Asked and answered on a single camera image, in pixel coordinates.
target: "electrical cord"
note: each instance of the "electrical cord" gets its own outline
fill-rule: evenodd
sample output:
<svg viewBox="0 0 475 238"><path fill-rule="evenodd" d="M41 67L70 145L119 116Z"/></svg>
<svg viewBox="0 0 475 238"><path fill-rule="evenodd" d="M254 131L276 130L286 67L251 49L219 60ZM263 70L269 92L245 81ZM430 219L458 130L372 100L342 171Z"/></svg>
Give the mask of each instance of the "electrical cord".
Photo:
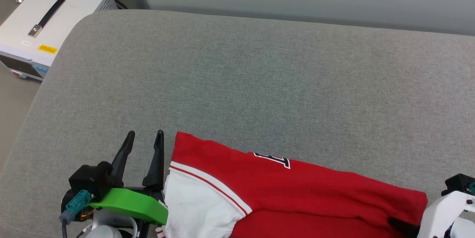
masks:
<svg viewBox="0 0 475 238"><path fill-rule="evenodd" d="M63 219L63 238L68 238L68 231L66 230L66 220Z"/></svg>
<svg viewBox="0 0 475 238"><path fill-rule="evenodd" d="M128 10L129 8L127 8L127 6L125 6L122 2L120 2L119 0L114 0L117 4L119 4L120 6L122 6L123 9L125 10Z"/></svg>

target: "teal connector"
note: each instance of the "teal connector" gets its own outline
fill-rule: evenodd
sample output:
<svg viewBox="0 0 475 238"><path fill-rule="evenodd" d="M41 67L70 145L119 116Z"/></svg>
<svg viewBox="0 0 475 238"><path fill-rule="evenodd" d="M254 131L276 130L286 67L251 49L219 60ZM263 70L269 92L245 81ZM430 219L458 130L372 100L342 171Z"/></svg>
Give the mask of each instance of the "teal connector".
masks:
<svg viewBox="0 0 475 238"><path fill-rule="evenodd" d="M81 212L91 202L91 196L88 191L80 190L78 194L66 205L66 210L59 216L59 221L66 220L69 225L76 215Z"/></svg>

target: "red fabric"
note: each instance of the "red fabric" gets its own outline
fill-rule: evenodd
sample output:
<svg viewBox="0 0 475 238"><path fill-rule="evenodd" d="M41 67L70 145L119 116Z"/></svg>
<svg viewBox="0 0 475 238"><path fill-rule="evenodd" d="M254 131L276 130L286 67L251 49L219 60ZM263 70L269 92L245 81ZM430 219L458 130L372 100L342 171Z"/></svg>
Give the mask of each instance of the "red fabric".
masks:
<svg viewBox="0 0 475 238"><path fill-rule="evenodd" d="M239 232L236 234L244 234L237 236L239 238L253 237L251 233L263 229L258 227L258 223L272 223L275 229L281 230L287 225L286 222L303 217L294 216L293 212L319 216L322 221L325 218L325 226L328 227L322 229L328 232L320 232L322 237L335 237L338 231L344 232L345 223L360 224L361 232L368 226L372 226L374 231L383 229L388 233L387 237L391 237L397 232L388 224L389 217L418 225L427 204L423 192L297 160L289 160L290 168L287 168L283 163L258 157L252 152L232 150L186 133L177 133L172 160L220 180L253 211L265 209L279 212L251 213L236 224L235 232ZM351 233L352 237L363 235L358 236L354 231Z"/></svg>

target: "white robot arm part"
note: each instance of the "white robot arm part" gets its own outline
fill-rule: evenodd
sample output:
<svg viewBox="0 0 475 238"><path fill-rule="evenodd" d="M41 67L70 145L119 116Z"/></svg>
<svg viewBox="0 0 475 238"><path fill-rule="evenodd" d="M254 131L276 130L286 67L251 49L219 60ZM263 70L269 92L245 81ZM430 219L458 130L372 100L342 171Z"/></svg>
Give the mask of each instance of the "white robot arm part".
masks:
<svg viewBox="0 0 475 238"><path fill-rule="evenodd" d="M450 226L450 238L475 237L475 223L459 217L463 211L475 212L474 200L460 191L439 198L424 211L417 238L444 238Z"/></svg>

